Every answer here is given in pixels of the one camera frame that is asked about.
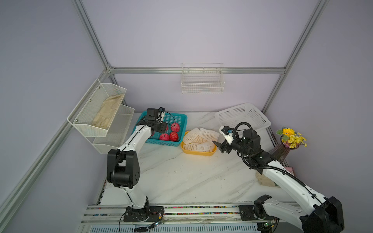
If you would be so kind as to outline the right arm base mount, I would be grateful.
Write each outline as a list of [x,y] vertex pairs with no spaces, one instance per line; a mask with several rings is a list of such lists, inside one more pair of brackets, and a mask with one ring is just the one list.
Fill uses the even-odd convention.
[[271,199],[269,195],[263,195],[256,199],[253,204],[239,205],[239,213],[242,221],[265,220],[265,228],[276,226],[279,220],[276,217],[269,216],[264,210],[264,202]]

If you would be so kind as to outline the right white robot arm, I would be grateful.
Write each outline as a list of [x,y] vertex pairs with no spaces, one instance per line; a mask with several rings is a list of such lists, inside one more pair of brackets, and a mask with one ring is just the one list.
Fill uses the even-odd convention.
[[254,201],[254,217],[283,220],[305,233],[340,233],[345,229],[342,203],[335,197],[310,188],[289,173],[274,156],[261,148],[260,136],[253,129],[244,130],[240,136],[237,128],[222,126],[222,143],[214,142],[220,152],[235,151],[250,169],[272,180],[299,205],[298,208],[262,195]]

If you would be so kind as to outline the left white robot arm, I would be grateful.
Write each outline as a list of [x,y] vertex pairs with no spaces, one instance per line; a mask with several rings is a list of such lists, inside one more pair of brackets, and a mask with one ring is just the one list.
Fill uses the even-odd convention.
[[147,109],[146,115],[136,124],[129,139],[107,154],[107,181],[114,187],[123,189],[130,207],[138,212],[149,211],[148,197],[136,188],[141,175],[138,152],[152,135],[166,132],[165,113],[163,107]]

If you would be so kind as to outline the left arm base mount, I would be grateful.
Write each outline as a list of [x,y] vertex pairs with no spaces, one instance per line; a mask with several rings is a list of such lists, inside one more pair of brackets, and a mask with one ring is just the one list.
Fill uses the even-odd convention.
[[121,222],[156,222],[163,218],[164,211],[164,206],[150,206],[148,202],[142,209],[128,206]]

